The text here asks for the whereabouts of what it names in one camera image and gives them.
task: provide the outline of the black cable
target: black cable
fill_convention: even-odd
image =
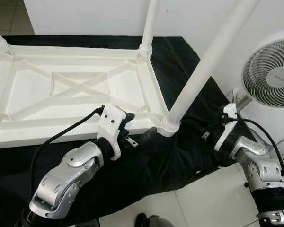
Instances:
[[[225,120],[227,120],[229,122],[249,122],[249,123],[252,123],[253,125],[257,126],[267,136],[267,138],[269,139],[269,141],[273,145],[275,152],[276,152],[276,155],[278,156],[278,159],[279,159],[279,162],[280,162],[280,165],[281,165],[281,170],[282,170],[283,176],[284,176],[284,163],[283,163],[280,151],[279,151],[276,143],[274,142],[273,138],[271,138],[271,136],[268,134],[268,132],[261,125],[259,125],[258,123],[256,123],[253,120],[246,119],[246,118],[238,118],[238,119],[226,118]]]
[[[70,130],[76,128],[77,126],[79,126],[80,124],[84,123],[85,121],[87,121],[89,118],[91,118],[94,114],[98,113],[98,114],[102,114],[104,109],[104,106],[95,109],[93,112],[91,112],[89,115],[87,115],[85,118],[83,118],[82,120],[78,121],[77,123],[74,123],[72,126],[68,127],[67,129],[59,132],[58,134],[56,134],[55,136],[49,138],[47,141],[45,141],[35,152],[33,159],[31,161],[31,165],[30,165],[30,190],[29,190],[29,198],[28,198],[28,204],[30,202],[30,200],[33,197],[33,193],[35,191],[35,166],[36,166],[36,160],[38,158],[38,156],[40,155],[42,149],[48,145],[49,143],[53,142],[55,139],[59,138],[60,136],[66,134],[67,132],[69,132]]]

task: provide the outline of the tiled floor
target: tiled floor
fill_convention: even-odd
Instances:
[[[175,227],[259,227],[257,208],[239,164],[222,168],[186,187],[147,196],[100,219],[101,227],[133,227],[140,212],[157,214]]]
[[[34,35],[23,0],[0,0],[1,35]]]

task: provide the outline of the shoe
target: shoe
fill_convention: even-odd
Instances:
[[[147,220],[146,214],[144,213],[138,214],[136,217],[136,221],[134,223],[134,227],[143,227],[146,220]]]

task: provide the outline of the white wall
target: white wall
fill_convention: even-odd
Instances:
[[[183,36],[201,57],[236,2],[161,0],[156,35]],[[142,35],[148,0],[25,0],[25,5],[36,35]],[[262,0],[213,74],[225,94],[241,86],[241,69],[257,44],[282,29],[284,0]],[[283,116],[284,110],[274,111],[275,120],[255,116],[269,111],[262,106],[249,112],[249,117],[268,126],[279,141],[284,118],[276,117]]]

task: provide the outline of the white fan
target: white fan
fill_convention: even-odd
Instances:
[[[237,103],[241,115],[270,128],[284,154],[284,31],[268,37],[251,54],[242,71],[242,84],[247,94]],[[261,104],[247,105],[252,100]]]

